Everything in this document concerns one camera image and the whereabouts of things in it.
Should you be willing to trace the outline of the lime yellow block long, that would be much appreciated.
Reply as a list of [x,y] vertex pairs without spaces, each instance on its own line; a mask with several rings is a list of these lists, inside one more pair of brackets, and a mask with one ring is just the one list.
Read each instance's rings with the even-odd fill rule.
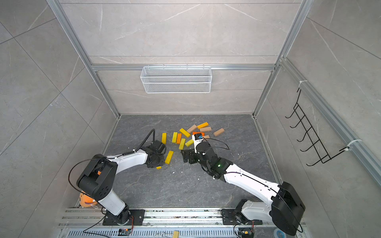
[[189,140],[189,141],[187,141],[187,142],[185,143],[185,146],[186,146],[186,147],[189,147],[189,146],[193,145],[193,143],[194,143],[194,141],[191,139],[191,140]]

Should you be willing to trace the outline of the lime yellow block short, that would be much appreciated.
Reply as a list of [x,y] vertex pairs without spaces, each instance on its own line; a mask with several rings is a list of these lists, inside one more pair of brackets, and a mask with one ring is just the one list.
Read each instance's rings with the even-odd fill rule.
[[183,150],[185,146],[186,139],[182,138],[179,144],[179,150]]

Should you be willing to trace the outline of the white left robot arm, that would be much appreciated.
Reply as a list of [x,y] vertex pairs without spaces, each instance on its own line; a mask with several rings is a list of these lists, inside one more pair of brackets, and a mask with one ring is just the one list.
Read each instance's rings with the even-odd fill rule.
[[130,219],[128,205],[113,190],[116,174],[137,165],[164,165],[166,145],[156,140],[148,146],[115,156],[95,155],[77,179],[77,187],[106,210],[106,216],[120,225]]

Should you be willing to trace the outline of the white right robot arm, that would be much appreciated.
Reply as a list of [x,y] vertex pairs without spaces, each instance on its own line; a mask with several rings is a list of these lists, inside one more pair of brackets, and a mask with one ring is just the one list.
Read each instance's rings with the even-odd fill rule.
[[301,220],[306,207],[291,184],[269,182],[244,171],[232,161],[219,157],[207,141],[200,142],[194,149],[182,150],[181,154],[190,164],[199,163],[214,179],[240,187],[264,203],[257,206],[247,199],[241,200],[235,216],[242,224],[253,220],[271,221],[288,235],[303,232]]

